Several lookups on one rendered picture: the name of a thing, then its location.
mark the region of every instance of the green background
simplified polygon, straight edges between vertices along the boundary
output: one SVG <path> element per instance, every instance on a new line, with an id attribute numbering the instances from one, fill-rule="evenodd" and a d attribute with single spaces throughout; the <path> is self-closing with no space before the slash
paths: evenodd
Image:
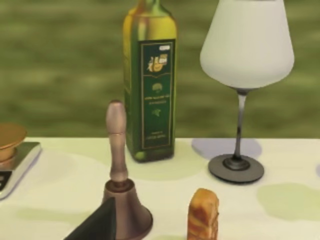
<path id="1" fill-rule="evenodd" d="M 177 137 L 234 137 L 237 96 L 199 54 L 217 0 L 162 0 L 179 27 Z M 320 137 L 320 1 L 287 0 L 295 67 L 252 92 L 244 137 Z M 135 0 L 0 0 L 0 121 L 29 136 L 104 137 L 123 100 L 122 22 Z"/>

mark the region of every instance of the bread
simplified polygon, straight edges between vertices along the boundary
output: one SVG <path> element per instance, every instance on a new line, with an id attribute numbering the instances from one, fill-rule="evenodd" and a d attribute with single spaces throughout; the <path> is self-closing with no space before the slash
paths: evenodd
<path id="1" fill-rule="evenodd" d="M 199 188 L 189 204 L 187 221 L 187 240 L 218 239 L 217 195 L 208 189 Z"/>

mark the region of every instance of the olive oil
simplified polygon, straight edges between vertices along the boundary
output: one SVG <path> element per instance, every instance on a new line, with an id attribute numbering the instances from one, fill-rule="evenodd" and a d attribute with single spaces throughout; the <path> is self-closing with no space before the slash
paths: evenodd
<path id="1" fill-rule="evenodd" d="M 175 149 L 177 24 L 160 0 L 139 0 L 123 23 L 126 145 L 138 162 Z"/>

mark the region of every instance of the bell body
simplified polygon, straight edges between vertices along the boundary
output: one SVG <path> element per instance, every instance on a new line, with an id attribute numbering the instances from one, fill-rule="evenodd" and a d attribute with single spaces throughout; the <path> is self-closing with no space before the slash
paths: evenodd
<path id="1" fill-rule="evenodd" d="M 294 65 L 283 0 L 220 0 L 200 64 L 211 78 L 256 89 L 285 78 Z"/>
<path id="2" fill-rule="evenodd" d="M 114 184 L 111 180 L 105 184 L 103 202 L 115 198 L 116 239 L 143 239 L 153 226 L 151 213 L 140 203 L 132 180 L 127 180 L 124 189 Z"/>

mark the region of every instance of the purple spot on tablecloth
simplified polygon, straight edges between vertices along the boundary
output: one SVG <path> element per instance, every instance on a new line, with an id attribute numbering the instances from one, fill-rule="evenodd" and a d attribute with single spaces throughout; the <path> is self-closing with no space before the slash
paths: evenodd
<path id="1" fill-rule="evenodd" d="M 316 167 L 316 174 L 320 177 L 320 164 Z"/>
<path id="2" fill-rule="evenodd" d="M 195 138 L 192 148 L 202 157 L 210 160 L 222 154 L 233 154 L 235 151 L 235 138 Z M 262 153 L 262 147 L 253 138 L 241 140 L 241 154 L 256 159 Z"/>

